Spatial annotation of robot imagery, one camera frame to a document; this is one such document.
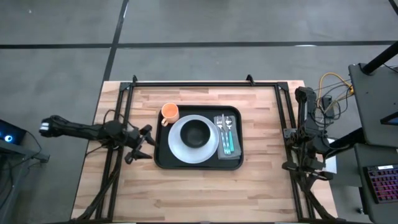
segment cutlery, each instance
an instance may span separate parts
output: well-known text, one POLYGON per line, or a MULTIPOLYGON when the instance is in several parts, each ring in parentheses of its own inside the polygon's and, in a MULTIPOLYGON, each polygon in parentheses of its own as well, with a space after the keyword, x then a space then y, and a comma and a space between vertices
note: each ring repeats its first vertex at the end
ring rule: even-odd
POLYGON ((222 120, 222 122, 223 122, 223 129, 224 129, 224 132, 225 132, 226 152, 227 152, 228 154, 231 154, 231 150, 230 150, 230 148, 229 148, 228 133, 227 133, 227 131, 226 131, 225 116, 224 116, 224 114, 221 115, 221 120, 222 120))
POLYGON ((220 116, 217 116, 217 127, 220 128, 220 133, 221 133, 221 141, 223 142, 223 149, 224 149, 224 153, 228 154, 226 151, 226 144, 225 144, 225 140, 224 140, 224 135, 223 135, 223 122, 221 120, 220 116))
POLYGON ((226 126, 228 127, 228 134, 229 134, 229 150, 231 152, 234 151, 234 141, 232 138, 232 132, 231 132, 231 127, 232 127, 232 119, 227 116, 225 120, 226 126))

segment white plate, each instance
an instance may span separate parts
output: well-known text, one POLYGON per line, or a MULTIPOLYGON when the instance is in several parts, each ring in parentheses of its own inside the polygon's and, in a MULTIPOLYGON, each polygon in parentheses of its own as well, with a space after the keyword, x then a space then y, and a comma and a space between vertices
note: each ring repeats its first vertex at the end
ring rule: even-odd
POLYGON ((188 115, 179 119, 170 129, 169 147, 177 159, 189 164, 197 164, 208 160, 217 150, 218 147, 218 130, 209 119, 200 115, 188 115), (193 119, 203 121, 210 129, 209 141, 202 147, 192 148, 184 144, 181 139, 182 126, 193 119))

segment black bowl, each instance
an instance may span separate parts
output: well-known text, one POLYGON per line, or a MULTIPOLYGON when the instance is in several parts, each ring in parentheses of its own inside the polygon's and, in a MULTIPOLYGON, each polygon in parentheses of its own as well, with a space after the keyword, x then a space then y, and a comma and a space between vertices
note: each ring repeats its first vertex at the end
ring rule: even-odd
POLYGON ((182 126, 180 135, 184 144, 192 148, 198 148, 209 141, 210 128, 203 121, 193 119, 182 126))

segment blue light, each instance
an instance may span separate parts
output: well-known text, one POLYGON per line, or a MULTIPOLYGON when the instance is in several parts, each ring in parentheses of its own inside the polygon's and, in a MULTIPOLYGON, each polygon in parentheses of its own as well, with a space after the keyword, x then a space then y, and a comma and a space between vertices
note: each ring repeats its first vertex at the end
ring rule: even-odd
POLYGON ((6 137, 4 137, 4 140, 6 140, 6 142, 11 142, 12 136, 6 136, 6 137))

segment wire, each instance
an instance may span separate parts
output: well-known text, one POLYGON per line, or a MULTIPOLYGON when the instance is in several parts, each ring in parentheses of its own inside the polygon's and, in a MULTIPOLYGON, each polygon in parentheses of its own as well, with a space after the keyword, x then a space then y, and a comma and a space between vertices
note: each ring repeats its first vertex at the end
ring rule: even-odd
MULTIPOLYGON (((319 109, 319 110, 321 111, 321 113, 322 113, 322 109, 321 109, 321 108, 315 108, 314 112, 310 113, 310 116, 311 116, 311 118, 315 121, 316 125, 317 125, 319 128, 325 128, 325 123, 322 123, 321 121, 317 121, 317 120, 316 120, 317 117, 314 117, 314 116, 313 116, 313 114, 316 113, 317 109, 319 109)), ((333 123, 333 122, 327 123, 327 124, 326 124, 326 127, 328 127, 328 126, 331 125, 332 123, 333 123)))
POLYGON ((343 81, 340 81, 340 82, 338 82, 338 83, 334 83, 334 84, 331 84, 331 85, 327 85, 327 86, 324 86, 324 87, 322 87, 322 88, 314 89, 314 91, 322 90, 322 89, 324 89, 324 88, 328 88, 328 87, 331 87, 331 86, 334 86, 334 85, 337 85, 337 84, 340 84, 340 83, 343 83, 343 81))
POLYGON ((331 88, 329 91, 327 91, 327 92, 322 96, 322 98, 325 97, 325 96, 328 96, 328 94, 329 94, 331 91, 333 91, 333 90, 335 90, 335 89, 337 89, 337 88, 343 87, 343 86, 346 86, 346 85, 345 85, 345 84, 342 84, 342 85, 338 85, 338 86, 335 86, 335 87, 331 88))
POLYGON ((321 76, 321 79, 319 79, 319 89, 318 89, 318 99, 317 99, 317 106, 319 107, 319 102, 321 99, 321 94, 322 94, 322 83, 323 83, 323 79, 328 76, 328 75, 334 75, 335 77, 339 78, 341 80, 341 82, 345 83, 345 85, 351 89, 352 94, 354 93, 354 89, 352 88, 352 85, 350 85, 348 82, 346 82, 341 76, 339 76, 338 74, 334 73, 334 72, 328 72, 325 73, 321 76))
POLYGON ((38 147, 39 147, 39 151, 36 152, 35 154, 33 154, 32 156, 30 156, 29 158, 24 159, 22 162, 19 162, 19 163, 17 163, 16 165, 13 165, 13 166, 11 167, 11 169, 13 169, 14 167, 17 167, 17 166, 23 164, 24 162, 29 161, 30 159, 33 159, 35 156, 37 156, 38 154, 40 154, 40 153, 42 152, 42 150, 43 150, 42 146, 41 146, 40 143, 37 141, 36 137, 35 137, 30 131, 26 131, 26 132, 27 132, 28 134, 30 134, 30 136, 32 136, 32 138, 35 140, 36 144, 37 144, 38 147))
MULTIPOLYGON (((115 112, 116 113, 116 110, 113 110, 113 109, 109 109, 106 113, 105 113, 105 115, 104 115, 104 120, 103 120, 103 124, 105 123, 105 121, 106 121, 106 117, 107 117, 107 115, 108 115, 108 113, 109 112, 111 112, 111 111, 113 111, 113 112, 115 112)), ((121 116, 124 120, 126 120, 126 118, 123 116, 123 115, 121 115, 121 114, 119 114, 119 116, 121 116)), ((132 125, 131 123, 130 123, 130 121, 128 121, 127 120, 127 123, 132 127, 132 128, 134 128, 134 129, 138 129, 138 127, 135 127, 134 125, 132 125)))
POLYGON ((97 148, 91 150, 90 152, 87 152, 87 153, 86 153, 86 156, 87 156, 88 154, 92 153, 92 152, 97 151, 98 149, 101 149, 102 147, 104 147, 104 146, 97 147, 97 148))
POLYGON ((339 102, 339 101, 341 101, 341 100, 344 100, 344 99, 346 99, 346 98, 348 98, 348 97, 353 96, 354 93, 352 93, 351 87, 352 87, 352 85, 349 86, 349 87, 347 88, 346 91, 340 93, 340 94, 337 96, 337 99, 335 99, 334 101, 332 101, 331 104, 330 104, 325 110, 323 110, 323 112, 326 113, 326 112, 327 112, 328 110, 330 110, 330 108, 332 108, 337 102, 339 102))
POLYGON ((27 167, 27 173, 25 174, 25 177, 30 173, 30 168, 36 164, 40 164, 40 168, 42 167, 42 164, 40 163, 40 161, 37 161, 35 163, 33 163, 32 165, 30 165, 29 167, 27 167))
POLYGON ((339 103, 338 101, 337 101, 337 107, 338 107, 338 117, 337 117, 337 118, 336 118, 336 117, 333 118, 335 121, 337 121, 338 119, 340 119, 341 114, 342 114, 342 112, 341 112, 341 106, 340 106, 340 103, 339 103))
POLYGON ((6 183, 4 183, 4 186, 1 188, 2 190, 0 191, 0 196, 2 193, 6 190, 7 184, 8 184, 9 178, 6 180, 6 183))
POLYGON ((12 192, 12 189, 14 188, 14 178, 12 177, 12 166, 11 166, 11 163, 10 163, 10 161, 9 161, 9 159, 7 159, 7 163, 8 163, 8 170, 9 170, 9 179, 11 180, 11 187, 10 187, 10 190, 8 191, 8 194, 7 194, 7 196, 6 196, 6 198, 4 199, 4 201, 2 202, 2 204, 0 205, 0 210, 3 208, 3 206, 6 204, 6 202, 7 202, 7 200, 8 200, 8 198, 10 197, 10 194, 11 194, 11 192, 12 192))
POLYGON ((343 111, 339 111, 339 116, 341 116, 341 114, 343 114, 345 111, 347 111, 347 109, 348 109, 348 98, 350 97, 350 96, 348 96, 348 90, 349 89, 347 89, 347 92, 346 92, 346 97, 345 97, 345 100, 346 100, 346 108, 343 110, 343 111))
MULTIPOLYGON (((346 103, 347 103, 346 109, 345 109, 344 111, 342 111, 342 112, 339 113, 340 116, 341 116, 342 113, 344 113, 344 112, 348 109, 348 98, 350 97, 350 96, 348 95, 349 90, 350 90, 350 88, 347 88, 347 90, 346 90, 346 96, 344 97, 344 99, 346 100, 346 103)), ((323 137, 325 137, 325 132, 326 132, 326 128, 324 128, 323 131, 322 131, 323 137)), ((348 148, 351 147, 351 145, 347 145, 347 146, 340 147, 340 148, 330 147, 330 145, 327 144, 327 143, 325 142, 325 138, 322 138, 322 144, 325 145, 328 149, 331 149, 331 150, 332 150, 330 153, 332 153, 333 151, 337 151, 337 150, 345 150, 345 149, 348 149, 348 148)))
POLYGON ((393 67, 390 67, 390 66, 388 66, 388 65, 386 65, 386 64, 383 64, 383 65, 386 66, 386 68, 389 68, 390 70, 393 70, 394 72, 398 73, 398 71, 395 70, 395 69, 393 69, 393 67))

